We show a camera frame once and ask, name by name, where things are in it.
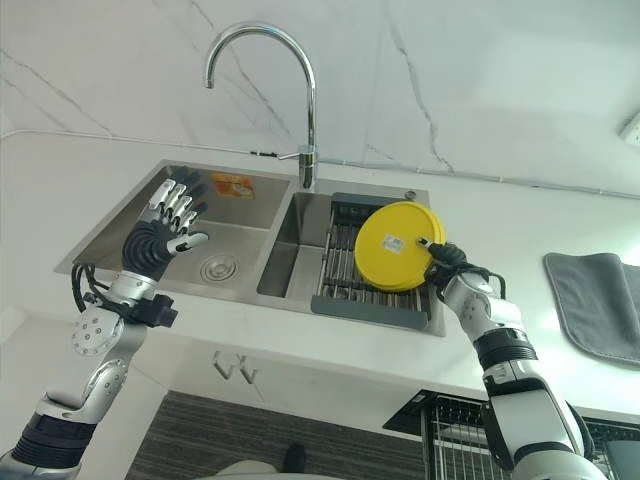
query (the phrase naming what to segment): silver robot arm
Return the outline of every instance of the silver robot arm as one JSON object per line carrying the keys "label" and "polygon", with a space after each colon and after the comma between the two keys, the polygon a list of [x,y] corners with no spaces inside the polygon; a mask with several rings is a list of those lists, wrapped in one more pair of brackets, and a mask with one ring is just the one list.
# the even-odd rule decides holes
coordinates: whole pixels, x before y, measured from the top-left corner
{"label": "silver robot arm", "polygon": [[[466,261],[453,244],[420,239],[435,260],[428,278],[460,320],[478,354],[489,401],[481,410],[489,449],[513,480],[606,480],[585,456],[591,437],[581,417],[545,376],[502,277]],[[494,292],[489,277],[501,281]]]}
{"label": "silver robot arm", "polygon": [[[175,255],[209,238],[189,232],[206,208],[194,207],[205,190],[199,181],[183,167],[158,188],[125,241],[124,269],[108,290],[95,280],[93,265],[74,266],[74,299],[81,314],[64,368],[51,380],[16,447],[0,458],[2,480],[78,475],[82,455],[122,388],[147,328],[170,327],[177,315],[173,300],[155,294],[158,281]],[[83,273],[91,288],[84,297]]]}

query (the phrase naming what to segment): electrical outlet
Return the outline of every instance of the electrical outlet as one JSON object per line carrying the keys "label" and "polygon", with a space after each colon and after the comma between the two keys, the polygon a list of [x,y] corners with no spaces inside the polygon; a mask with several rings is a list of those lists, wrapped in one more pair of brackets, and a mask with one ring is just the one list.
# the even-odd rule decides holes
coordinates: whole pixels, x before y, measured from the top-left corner
{"label": "electrical outlet", "polygon": [[629,145],[640,147],[640,112],[627,124],[626,127],[620,132],[620,138],[622,138]]}

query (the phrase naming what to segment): floor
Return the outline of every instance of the floor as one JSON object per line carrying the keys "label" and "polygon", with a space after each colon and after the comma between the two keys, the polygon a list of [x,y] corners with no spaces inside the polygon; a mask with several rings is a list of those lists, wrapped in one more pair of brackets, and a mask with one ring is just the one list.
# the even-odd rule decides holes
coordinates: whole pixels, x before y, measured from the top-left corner
{"label": "floor", "polygon": [[279,468],[294,441],[307,448],[307,473],[424,479],[419,442],[169,392],[126,480],[193,479],[246,459]]}

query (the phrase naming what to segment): white countertop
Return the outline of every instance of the white countertop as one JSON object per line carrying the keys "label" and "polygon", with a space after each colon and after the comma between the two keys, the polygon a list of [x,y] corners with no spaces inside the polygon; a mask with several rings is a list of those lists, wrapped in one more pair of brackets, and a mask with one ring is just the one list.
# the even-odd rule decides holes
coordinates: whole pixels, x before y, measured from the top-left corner
{"label": "white countertop", "polygon": [[[294,174],[295,161],[158,144],[19,133],[1,145],[2,255],[10,306],[76,316],[60,261],[163,159]],[[595,195],[322,165],[321,178],[429,192],[447,237],[507,279],[530,340],[566,399],[583,414],[640,423],[640,368],[603,362],[560,330],[542,267],[550,251],[614,252],[640,265],[640,204]],[[403,385],[484,397],[482,370],[457,319],[435,337],[323,316],[171,294],[174,334],[247,354]]]}

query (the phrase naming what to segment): yellow plastic lid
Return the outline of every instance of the yellow plastic lid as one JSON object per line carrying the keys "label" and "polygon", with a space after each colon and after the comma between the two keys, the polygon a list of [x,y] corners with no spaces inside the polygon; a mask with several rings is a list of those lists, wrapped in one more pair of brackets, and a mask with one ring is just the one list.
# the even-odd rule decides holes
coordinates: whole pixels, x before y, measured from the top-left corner
{"label": "yellow plastic lid", "polygon": [[444,243],[438,217],[416,202],[396,202],[377,210],[362,225],[355,261],[363,278],[380,290],[410,290],[424,282],[431,255],[417,240]]}

